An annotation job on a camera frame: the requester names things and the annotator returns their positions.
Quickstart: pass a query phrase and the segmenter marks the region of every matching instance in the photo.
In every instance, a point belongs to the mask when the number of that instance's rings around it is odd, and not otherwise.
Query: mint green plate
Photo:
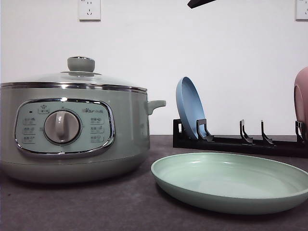
[[[230,214],[269,214],[308,198],[308,173],[264,158],[220,153],[172,155],[155,161],[158,185],[190,205]]]

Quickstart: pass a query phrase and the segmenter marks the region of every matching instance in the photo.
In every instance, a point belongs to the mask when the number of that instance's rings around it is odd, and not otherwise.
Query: black dish rack
[[[185,132],[180,119],[173,120],[173,147],[212,151],[236,152],[245,154],[278,155],[308,158],[308,142],[305,137],[304,123],[295,122],[296,141],[275,141],[264,133],[264,123],[261,120],[262,139],[250,137],[244,128],[244,120],[240,121],[240,138],[217,137],[207,130],[206,119],[196,121],[198,139],[191,139]],[[206,136],[200,133],[204,126]]]

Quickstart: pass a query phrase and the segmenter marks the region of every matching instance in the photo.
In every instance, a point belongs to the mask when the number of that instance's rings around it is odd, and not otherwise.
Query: dark countertop
[[[164,156],[203,152],[172,148],[151,136],[149,158],[122,177],[71,185],[39,185],[0,172],[2,231],[275,231],[308,230],[308,201],[277,214],[228,215],[184,204],[159,188],[151,164]],[[261,156],[308,171],[308,159]]]

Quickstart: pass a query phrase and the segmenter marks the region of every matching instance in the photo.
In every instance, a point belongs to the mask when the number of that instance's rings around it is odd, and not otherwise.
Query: brand logo
[[[85,109],[82,109],[82,112],[85,112],[85,113],[103,113],[103,110],[92,110],[92,109],[89,109],[89,108],[85,108]]]

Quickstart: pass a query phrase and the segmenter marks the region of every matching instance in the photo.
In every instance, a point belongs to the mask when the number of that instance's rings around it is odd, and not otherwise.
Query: stainless steel band
[[[6,88],[6,89],[61,88],[61,89],[85,89],[85,90],[117,90],[117,91],[127,91],[133,93],[147,94],[146,88],[111,85],[111,84],[92,84],[92,83],[11,82],[11,83],[1,83],[1,88]]]

